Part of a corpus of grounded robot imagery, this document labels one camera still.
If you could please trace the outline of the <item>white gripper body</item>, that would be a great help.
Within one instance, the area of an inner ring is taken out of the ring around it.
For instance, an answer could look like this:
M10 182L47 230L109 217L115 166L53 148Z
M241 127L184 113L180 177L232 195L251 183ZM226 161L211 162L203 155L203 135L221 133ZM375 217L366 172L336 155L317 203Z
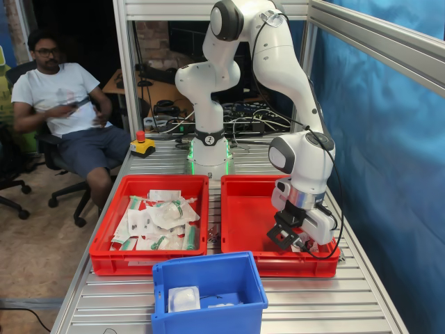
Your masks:
M291 178L285 177L275 181L271 200L289 227L301 228L317 244L324 245L332 241L336 228L332 213L323 206L324 195L299 191L292 186Z

